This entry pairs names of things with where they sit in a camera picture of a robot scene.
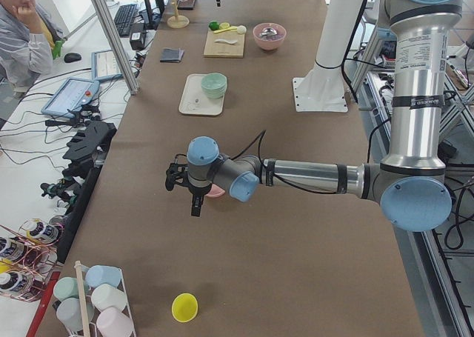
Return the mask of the small pink bowl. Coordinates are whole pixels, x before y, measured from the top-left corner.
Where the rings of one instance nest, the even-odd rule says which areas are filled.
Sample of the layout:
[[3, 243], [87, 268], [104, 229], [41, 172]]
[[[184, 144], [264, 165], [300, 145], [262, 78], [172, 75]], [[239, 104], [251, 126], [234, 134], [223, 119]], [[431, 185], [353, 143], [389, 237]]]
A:
[[206, 194], [206, 197], [209, 197], [209, 198], [218, 198], [219, 196], [222, 196], [225, 194], [225, 190], [220, 188], [218, 185], [216, 184], [212, 184], [211, 185], [211, 188], [210, 188], [210, 191]]

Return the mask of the white ceramic spoon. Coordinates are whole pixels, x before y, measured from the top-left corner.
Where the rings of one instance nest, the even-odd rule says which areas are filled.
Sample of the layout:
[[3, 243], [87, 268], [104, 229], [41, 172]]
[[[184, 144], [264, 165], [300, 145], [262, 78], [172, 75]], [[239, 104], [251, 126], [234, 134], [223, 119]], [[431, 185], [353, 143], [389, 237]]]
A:
[[236, 44], [238, 44], [238, 40], [237, 39], [215, 39], [214, 43], [216, 43], [216, 44], [236, 45]]

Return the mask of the large pink bowl with cutlery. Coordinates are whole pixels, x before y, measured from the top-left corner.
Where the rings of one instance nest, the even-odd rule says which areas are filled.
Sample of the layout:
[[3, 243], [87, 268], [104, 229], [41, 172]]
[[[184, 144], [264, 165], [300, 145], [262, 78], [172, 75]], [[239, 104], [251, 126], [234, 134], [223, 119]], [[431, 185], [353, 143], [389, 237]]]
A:
[[253, 28], [254, 41], [262, 50], [276, 50], [283, 44], [286, 35], [283, 26], [272, 22], [260, 23]]

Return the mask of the green bowl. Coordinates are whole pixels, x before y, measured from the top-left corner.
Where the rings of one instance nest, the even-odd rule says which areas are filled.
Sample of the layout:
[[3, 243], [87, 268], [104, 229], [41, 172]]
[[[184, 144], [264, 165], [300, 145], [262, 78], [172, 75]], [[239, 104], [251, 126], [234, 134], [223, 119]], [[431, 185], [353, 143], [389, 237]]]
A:
[[221, 73], [209, 73], [202, 78], [201, 89], [209, 99], [219, 99], [227, 90], [227, 77]]

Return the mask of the bamboo cutting board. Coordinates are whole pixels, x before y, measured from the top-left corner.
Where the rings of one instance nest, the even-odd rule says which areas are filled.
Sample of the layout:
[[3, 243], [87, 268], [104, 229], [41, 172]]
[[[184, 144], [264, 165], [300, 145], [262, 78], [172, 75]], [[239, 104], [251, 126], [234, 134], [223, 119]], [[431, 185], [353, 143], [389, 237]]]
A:
[[209, 30], [204, 46], [205, 58], [242, 59], [244, 57], [245, 34], [234, 30], [214, 33]]

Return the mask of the grey folded cloth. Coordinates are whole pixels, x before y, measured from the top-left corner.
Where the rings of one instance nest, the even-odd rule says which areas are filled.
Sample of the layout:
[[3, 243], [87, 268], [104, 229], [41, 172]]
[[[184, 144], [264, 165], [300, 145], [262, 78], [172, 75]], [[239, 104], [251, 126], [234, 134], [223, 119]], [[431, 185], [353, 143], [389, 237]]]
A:
[[179, 63], [184, 55], [184, 50], [181, 48], [173, 49], [164, 47], [161, 52], [160, 62], [164, 63]]

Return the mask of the black power adapter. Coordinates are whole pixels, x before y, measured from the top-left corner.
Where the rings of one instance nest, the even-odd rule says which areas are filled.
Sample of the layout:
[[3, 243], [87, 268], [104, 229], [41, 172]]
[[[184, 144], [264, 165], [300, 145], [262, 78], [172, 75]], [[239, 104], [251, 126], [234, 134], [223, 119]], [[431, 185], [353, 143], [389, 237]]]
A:
[[133, 50], [145, 48], [147, 30], [144, 22], [137, 22], [130, 27], [129, 43]]

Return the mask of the black keyboard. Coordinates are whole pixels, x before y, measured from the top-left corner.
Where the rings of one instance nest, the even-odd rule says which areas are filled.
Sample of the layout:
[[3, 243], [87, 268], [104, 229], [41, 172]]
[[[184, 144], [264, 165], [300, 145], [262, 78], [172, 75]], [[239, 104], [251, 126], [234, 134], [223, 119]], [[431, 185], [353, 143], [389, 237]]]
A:
[[130, 35], [131, 25], [133, 24], [137, 8], [137, 4], [124, 4], [118, 8], [113, 22], [121, 38]]

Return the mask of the cream plastic tray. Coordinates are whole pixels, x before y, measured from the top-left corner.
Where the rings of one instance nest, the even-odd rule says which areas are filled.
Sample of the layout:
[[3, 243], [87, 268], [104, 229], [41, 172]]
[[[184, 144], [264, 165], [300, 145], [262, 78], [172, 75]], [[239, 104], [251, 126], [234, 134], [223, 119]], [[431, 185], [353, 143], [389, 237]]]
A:
[[224, 97], [209, 99], [201, 88], [204, 74], [190, 74], [185, 82], [178, 111], [190, 116], [218, 116], [224, 107]]

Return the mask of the yellow plastic cup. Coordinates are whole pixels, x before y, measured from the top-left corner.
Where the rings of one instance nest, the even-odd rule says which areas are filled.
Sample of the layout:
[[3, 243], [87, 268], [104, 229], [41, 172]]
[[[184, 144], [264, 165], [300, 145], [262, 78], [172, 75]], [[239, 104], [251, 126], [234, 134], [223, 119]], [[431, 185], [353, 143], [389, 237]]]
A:
[[175, 297], [171, 306], [173, 318], [181, 323], [192, 321], [198, 315], [198, 300], [191, 293]]

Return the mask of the black tool holder rack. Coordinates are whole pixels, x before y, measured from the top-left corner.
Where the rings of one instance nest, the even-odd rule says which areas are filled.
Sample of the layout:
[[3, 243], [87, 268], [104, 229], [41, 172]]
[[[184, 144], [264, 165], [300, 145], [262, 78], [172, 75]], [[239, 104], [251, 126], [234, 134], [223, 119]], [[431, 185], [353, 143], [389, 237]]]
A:
[[85, 129], [78, 130], [67, 143], [68, 150], [63, 158], [67, 159], [70, 164], [63, 171], [63, 175], [72, 178], [79, 177], [84, 182], [77, 191], [78, 198], [61, 222], [63, 231], [57, 244], [57, 259], [61, 264], [65, 263], [73, 245], [103, 166], [100, 161], [107, 157], [116, 132], [117, 129], [113, 123], [92, 121]]

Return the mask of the blue plastic cup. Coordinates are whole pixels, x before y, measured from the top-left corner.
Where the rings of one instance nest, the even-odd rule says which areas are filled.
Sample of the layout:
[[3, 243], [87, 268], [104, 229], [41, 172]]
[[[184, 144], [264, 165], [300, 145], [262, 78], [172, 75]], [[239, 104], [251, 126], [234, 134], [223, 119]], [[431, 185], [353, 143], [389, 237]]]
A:
[[92, 288], [102, 284], [117, 287], [121, 281], [121, 271], [118, 267], [94, 265], [86, 272], [85, 281]]

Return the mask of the white plastic cup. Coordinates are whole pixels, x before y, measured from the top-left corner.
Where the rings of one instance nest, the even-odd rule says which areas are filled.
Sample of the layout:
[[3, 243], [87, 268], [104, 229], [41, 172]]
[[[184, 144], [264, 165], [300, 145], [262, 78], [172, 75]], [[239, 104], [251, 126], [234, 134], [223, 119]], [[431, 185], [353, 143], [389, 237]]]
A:
[[102, 284], [93, 290], [91, 302], [99, 311], [104, 311], [109, 307], [115, 307], [119, 311], [123, 311], [127, 306], [127, 296], [125, 292], [117, 287]]

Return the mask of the pink plastic cup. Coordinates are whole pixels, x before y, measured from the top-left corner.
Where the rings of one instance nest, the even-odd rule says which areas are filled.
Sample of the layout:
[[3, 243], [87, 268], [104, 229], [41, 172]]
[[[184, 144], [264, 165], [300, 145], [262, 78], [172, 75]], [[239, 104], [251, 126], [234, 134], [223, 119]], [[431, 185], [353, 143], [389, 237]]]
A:
[[133, 333], [132, 320], [116, 307], [100, 312], [96, 325], [105, 337], [129, 337]]

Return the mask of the mint green plastic cup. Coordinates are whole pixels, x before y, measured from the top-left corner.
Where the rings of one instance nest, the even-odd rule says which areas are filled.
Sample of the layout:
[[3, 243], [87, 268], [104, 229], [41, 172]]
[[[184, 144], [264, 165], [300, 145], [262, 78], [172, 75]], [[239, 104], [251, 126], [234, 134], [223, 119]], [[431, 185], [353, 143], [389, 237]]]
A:
[[78, 298], [79, 289], [77, 278], [74, 277], [63, 277], [60, 278], [54, 288], [53, 295], [59, 300], [63, 301], [67, 298]]

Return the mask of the blue teach pendant tablet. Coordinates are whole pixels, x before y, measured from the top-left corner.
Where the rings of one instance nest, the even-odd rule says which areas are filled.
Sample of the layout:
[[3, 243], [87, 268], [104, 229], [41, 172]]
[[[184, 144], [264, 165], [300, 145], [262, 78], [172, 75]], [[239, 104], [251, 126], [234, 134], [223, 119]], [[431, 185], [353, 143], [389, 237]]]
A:
[[73, 112], [80, 111], [94, 99], [99, 87], [99, 81], [70, 77], [43, 106], [41, 113], [70, 119], [74, 117]]

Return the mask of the black computer mouse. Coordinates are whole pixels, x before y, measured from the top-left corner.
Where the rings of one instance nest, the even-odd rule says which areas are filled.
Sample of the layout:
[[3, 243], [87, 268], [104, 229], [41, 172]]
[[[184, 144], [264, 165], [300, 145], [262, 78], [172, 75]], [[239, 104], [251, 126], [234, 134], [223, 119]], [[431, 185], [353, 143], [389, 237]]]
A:
[[79, 53], [67, 53], [64, 56], [64, 62], [69, 64], [77, 61], [81, 61], [82, 57]]

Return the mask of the grey plastic cup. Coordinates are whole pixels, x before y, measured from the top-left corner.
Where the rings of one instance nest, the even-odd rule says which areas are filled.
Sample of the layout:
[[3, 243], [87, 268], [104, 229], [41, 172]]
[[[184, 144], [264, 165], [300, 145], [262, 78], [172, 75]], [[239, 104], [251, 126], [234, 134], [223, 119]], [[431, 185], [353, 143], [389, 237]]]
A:
[[81, 305], [78, 298], [66, 298], [56, 310], [57, 319], [69, 330], [78, 332], [83, 330], [81, 320]]

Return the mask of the seated person grey jacket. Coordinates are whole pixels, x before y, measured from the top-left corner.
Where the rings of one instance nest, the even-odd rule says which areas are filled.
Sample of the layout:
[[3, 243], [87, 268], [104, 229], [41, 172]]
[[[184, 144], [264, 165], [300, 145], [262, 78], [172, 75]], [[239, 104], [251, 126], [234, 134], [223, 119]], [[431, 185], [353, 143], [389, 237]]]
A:
[[53, 69], [53, 48], [62, 29], [36, 0], [1, 0], [1, 77], [27, 91]]

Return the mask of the aluminium frame post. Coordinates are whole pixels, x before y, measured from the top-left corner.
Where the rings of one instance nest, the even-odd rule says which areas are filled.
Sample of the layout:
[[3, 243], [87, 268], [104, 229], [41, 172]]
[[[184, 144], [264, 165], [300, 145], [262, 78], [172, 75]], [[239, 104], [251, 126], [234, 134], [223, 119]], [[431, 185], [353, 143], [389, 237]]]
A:
[[112, 16], [110, 15], [107, 2], [105, 0], [91, 0], [91, 2], [99, 18], [102, 30], [104, 31], [111, 50], [113, 51], [113, 54], [116, 58], [118, 67], [125, 80], [128, 90], [130, 91], [130, 94], [134, 96], [138, 93], [138, 82], [131, 69], [127, 54], [125, 53], [124, 47], [121, 43], [119, 33], [116, 30]]

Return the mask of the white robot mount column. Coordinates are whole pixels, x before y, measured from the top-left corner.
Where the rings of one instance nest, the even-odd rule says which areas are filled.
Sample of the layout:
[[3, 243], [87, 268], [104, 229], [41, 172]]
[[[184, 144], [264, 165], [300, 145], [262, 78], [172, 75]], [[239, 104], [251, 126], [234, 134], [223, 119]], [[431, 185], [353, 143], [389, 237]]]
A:
[[343, 62], [366, 1], [330, 0], [314, 66], [305, 77], [293, 79], [298, 112], [347, 112]]

